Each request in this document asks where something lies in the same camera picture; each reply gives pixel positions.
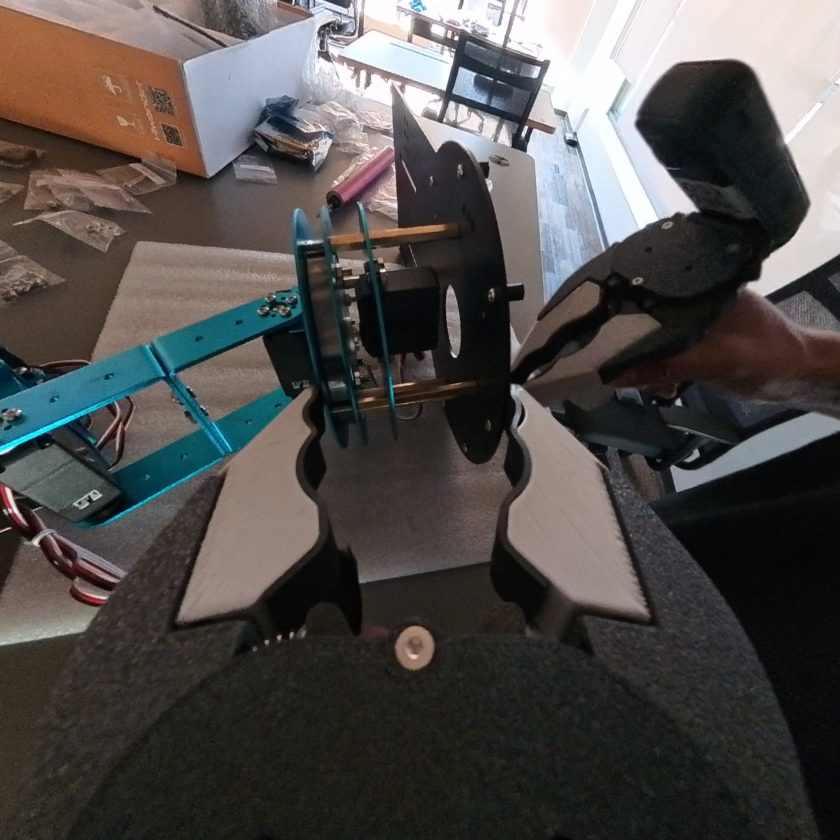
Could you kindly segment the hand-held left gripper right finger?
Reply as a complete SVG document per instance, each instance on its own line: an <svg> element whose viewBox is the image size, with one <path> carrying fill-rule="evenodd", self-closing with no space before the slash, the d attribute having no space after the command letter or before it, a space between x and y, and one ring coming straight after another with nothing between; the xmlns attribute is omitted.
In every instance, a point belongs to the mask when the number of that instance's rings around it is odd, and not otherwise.
<svg viewBox="0 0 840 840"><path fill-rule="evenodd" d="M490 578L527 634L560 641L595 616L648 625L653 611L607 469L522 387L511 388L505 471Z"/></svg>

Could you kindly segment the grey background table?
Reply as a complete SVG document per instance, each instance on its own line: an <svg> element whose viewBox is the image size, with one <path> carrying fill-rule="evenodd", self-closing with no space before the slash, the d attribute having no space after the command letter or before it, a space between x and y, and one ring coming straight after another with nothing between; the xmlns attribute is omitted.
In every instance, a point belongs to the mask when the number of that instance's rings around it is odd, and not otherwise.
<svg viewBox="0 0 840 840"><path fill-rule="evenodd" d="M378 76L439 98L445 93L453 63L450 58L375 31L367 32L345 47L336 60L366 74L365 87L370 85L369 77ZM526 126L528 130L556 133L558 116L546 88L539 92Z"/></svg>

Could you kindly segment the orange and white cardboard box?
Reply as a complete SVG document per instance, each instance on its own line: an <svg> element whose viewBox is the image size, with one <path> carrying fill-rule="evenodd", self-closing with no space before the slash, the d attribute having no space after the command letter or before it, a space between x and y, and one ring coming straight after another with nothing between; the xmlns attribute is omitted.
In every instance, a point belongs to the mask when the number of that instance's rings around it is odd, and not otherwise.
<svg viewBox="0 0 840 840"><path fill-rule="evenodd" d="M317 27L280 2L2 2L2 117L211 177L301 96Z"/></svg>

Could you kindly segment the silver foil bag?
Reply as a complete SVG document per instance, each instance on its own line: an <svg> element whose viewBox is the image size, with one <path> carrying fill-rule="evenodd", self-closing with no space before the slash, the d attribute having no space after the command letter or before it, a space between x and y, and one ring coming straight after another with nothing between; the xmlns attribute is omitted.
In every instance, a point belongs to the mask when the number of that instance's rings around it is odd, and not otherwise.
<svg viewBox="0 0 840 840"><path fill-rule="evenodd" d="M328 157L333 132L317 119L301 115L298 99L284 95L266 100L253 139L262 151L317 172Z"/></svg>

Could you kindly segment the person's right hand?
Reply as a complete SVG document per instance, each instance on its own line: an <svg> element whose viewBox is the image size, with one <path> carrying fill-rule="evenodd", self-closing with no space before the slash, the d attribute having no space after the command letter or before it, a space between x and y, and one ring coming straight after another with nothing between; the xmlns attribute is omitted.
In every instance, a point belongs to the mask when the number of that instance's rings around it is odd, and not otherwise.
<svg viewBox="0 0 840 840"><path fill-rule="evenodd" d="M637 364L612 383L673 396L686 383L705 382L731 393L757 395L807 368L809 338L771 302L752 291L738 300L704 338L677 355Z"/></svg>

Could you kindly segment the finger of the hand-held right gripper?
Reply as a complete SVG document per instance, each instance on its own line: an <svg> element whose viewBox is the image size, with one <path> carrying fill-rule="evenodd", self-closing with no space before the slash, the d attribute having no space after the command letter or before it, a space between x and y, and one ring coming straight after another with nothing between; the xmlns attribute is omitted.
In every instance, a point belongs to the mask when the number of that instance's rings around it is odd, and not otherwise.
<svg viewBox="0 0 840 840"><path fill-rule="evenodd" d="M621 296L582 282L541 313L518 352L518 372L598 372L621 352Z"/></svg>
<svg viewBox="0 0 840 840"><path fill-rule="evenodd" d="M620 353L658 331L658 322L648 315L617 315L609 318L585 346L566 355L551 350L550 341L561 337L563 328L582 326L582 318L560 323L547 316L531 329L513 362L511 383L521 385L538 403L560 407L572 403L591 410L607 402L613 388L602 381L600 370Z"/></svg>

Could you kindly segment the black mesh chair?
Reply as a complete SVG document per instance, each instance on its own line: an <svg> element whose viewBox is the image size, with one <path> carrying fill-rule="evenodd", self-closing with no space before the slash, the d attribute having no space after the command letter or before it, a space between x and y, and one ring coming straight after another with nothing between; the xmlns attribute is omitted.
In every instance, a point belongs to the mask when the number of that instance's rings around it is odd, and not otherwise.
<svg viewBox="0 0 840 840"><path fill-rule="evenodd" d="M540 60L462 30L436 120L443 123L451 104L490 115L511 130L511 146L528 150L527 121L550 68Z"/></svg>

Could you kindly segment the maroon electric screwdriver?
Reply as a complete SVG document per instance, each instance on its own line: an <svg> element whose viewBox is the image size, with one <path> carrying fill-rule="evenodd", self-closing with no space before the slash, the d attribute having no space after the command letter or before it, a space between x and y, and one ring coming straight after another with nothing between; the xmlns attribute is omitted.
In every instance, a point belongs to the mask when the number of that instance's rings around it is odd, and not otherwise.
<svg viewBox="0 0 840 840"><path fill-rule="evenodd" d="M395 150L389 145L362 154L328 190L325 197L328 209L339 211L357 200L384 173L390 171L394 160Z"/></svg>

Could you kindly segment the pile of small screw bags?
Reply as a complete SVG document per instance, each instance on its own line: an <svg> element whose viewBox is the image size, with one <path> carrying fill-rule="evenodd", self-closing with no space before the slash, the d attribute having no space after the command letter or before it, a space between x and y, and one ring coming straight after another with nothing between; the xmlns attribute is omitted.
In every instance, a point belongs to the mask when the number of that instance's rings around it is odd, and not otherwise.
<svg viewBox="0 0 840 840"><path fill-rule="evenodd" d="M1 142L2 168L28 173L26 185L2 182L2 203L24 195L24 210L30 214L14 226L42 223L101 254L125 234L111 215L151 214L140 197L176 183L175 163L154 153L94 172L37 168L45 157L45 150Z"/></svg>

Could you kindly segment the blue toy robot arm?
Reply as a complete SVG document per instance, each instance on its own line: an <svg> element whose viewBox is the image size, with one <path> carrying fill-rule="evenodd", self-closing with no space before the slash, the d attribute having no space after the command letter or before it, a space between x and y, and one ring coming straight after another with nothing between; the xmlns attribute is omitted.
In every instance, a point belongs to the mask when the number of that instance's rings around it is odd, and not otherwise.
<svg viewBox="0 0 840 840"><path fill-rule="evenodd" d="M509 286L488 166L454 141L435 149L393 89L398 227L338 235L292 218L296 285L70 371L25 367L2 353L2 512L71 581L104 603L124 573L71 544L18 502L66 520L110 522L235 457L304 389L322 399L341 447L370 413L442 402L469 461L497 451L510 403ZM261 340L278 386L213 419L183 373ZM165 385L197 430L123 463L133 397Z"/></svg>

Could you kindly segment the crumpled clear plastic wrap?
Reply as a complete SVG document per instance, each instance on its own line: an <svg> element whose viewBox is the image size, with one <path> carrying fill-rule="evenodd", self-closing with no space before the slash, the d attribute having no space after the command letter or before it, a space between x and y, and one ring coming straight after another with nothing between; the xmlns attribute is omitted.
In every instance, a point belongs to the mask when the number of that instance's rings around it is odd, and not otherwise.
<svg viewBox="0 0 840 840"><path fill-rule="evenodd" d="M326 125L333 132L332 147L350 157L350 163L342 173L362 154L386 145L394 147L391 108L364 100L346 88L334 64L321 58L315 46L310 48L303 81L308 97L304 111ZM353 207L357 203L361 203L366 211L396 221L395 161L390 171L344 208Z"/></svg>

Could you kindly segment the white foam sheet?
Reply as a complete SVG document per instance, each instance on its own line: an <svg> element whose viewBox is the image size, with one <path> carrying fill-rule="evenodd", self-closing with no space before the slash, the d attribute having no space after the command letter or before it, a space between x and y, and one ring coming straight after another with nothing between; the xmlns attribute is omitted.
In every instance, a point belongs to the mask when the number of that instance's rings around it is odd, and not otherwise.
<svg viewBox="0 0 840 840"><path fill-rule="evenodd" d="M290 255L139 242L133 249L93 352L98 361L293 285ZM213 419L278 386L261 340L183 373ZM133 397L135 415L123 463L196 431L170 390L157 384ZM498 509L510 489L502 467L505 444L473 465L458 449L443 408L427 405L392 437L387 415L370 414L364 445L322 438L326 464L319 488L338 544L348 545L362 582L483 564L490 555ZM199 487L201 476L121 519L82 535L82 543L125 570Z"/></svg>

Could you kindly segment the black office chair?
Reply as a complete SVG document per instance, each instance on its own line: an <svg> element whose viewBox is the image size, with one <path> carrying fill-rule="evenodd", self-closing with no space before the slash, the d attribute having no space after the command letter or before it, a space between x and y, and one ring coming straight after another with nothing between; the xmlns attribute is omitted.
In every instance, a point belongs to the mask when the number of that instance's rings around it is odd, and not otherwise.
<svg viewBox="0 0 840 840"><path fill-rule="evenodd" d="M608 447L647 459L687 490L827 438L838 421L785 406L752 402L706 384L685 389L672 406L634 389L585 411L555 412L590 449Z"/></svg>

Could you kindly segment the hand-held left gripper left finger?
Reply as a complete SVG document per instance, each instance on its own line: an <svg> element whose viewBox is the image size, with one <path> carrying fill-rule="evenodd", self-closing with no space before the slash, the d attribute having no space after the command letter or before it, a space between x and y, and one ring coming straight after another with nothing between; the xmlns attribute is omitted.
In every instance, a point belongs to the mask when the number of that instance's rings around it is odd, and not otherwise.
<svg viewBox="0 0 840 840"><path fill-rule="evenodd" d="M326 471L323 432L322 399L311 386L229 461L178 627L241 619L276 637L304 626L315 605L332 603L359 634L358 569L336 543L318 493Z"/></svg>

